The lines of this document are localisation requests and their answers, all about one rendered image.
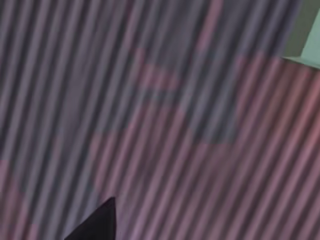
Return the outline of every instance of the ribbed texture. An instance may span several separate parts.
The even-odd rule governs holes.
[[[320,239],[301,0],[0,1],[0,239]]]

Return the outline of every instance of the black object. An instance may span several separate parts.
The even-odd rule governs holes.
[[[116,199],[108,199],[64,240],[115,240]]]

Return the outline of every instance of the corrugated metal sheet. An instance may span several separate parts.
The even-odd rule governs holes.
[[[320,239],[301,0],[0,1],[0,239]]]

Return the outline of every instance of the green object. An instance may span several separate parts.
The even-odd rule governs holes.
[[[283,57],[320,69],[320,0],[303,1]]]

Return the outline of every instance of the corrugated surface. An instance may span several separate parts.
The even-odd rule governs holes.
[[[301,0],[1,0],[0,239],[320,239]]]

